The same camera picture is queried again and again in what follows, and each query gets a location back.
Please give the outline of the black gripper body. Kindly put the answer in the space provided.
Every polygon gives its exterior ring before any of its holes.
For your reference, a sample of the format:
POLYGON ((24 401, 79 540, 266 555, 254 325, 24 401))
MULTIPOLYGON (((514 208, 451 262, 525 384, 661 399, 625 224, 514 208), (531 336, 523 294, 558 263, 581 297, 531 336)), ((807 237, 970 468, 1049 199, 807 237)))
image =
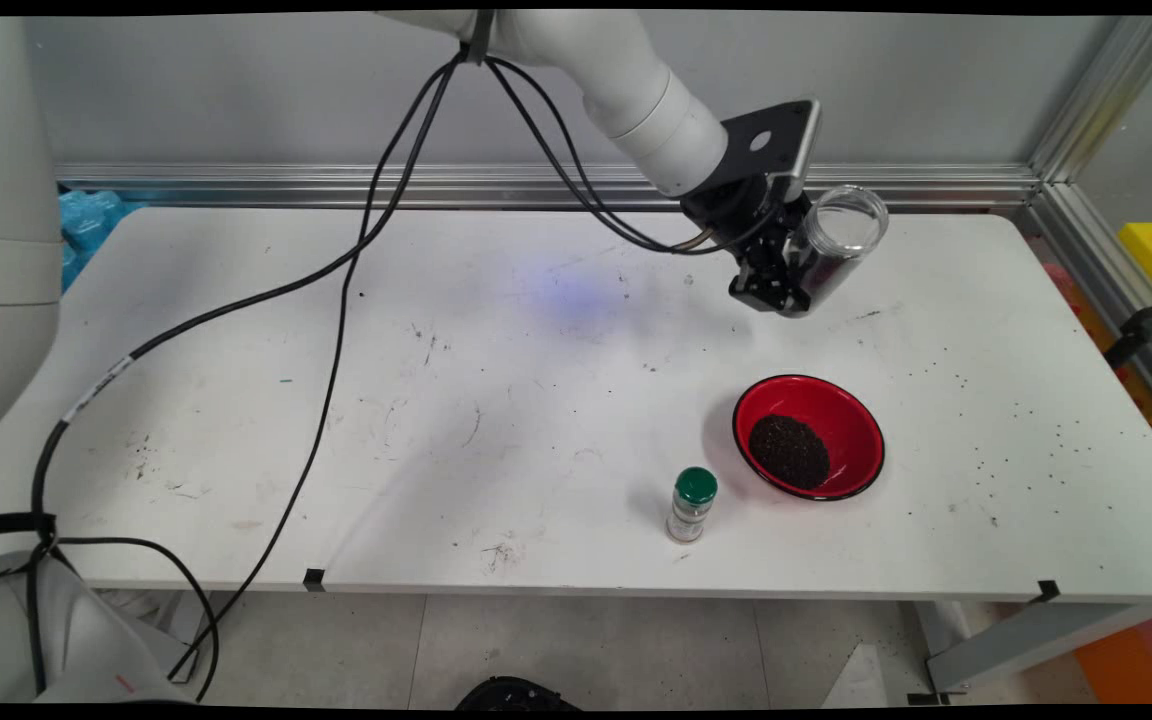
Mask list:
POLYGON ((791 232, 787 176, 755 176, 682 197, 687 219, 710 232, 713 249, 745 249, 791 232))

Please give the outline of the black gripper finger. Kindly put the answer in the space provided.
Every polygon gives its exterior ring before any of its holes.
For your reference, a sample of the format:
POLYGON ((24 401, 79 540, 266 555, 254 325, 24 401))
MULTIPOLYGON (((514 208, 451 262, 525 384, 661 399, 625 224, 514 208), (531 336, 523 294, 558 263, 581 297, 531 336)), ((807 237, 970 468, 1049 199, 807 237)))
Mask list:
POLYGON ((805 316, 809 297, 799 287, 797 249, 787 234, 772 234, 742 247, 730 297, 759 313, 805 316))

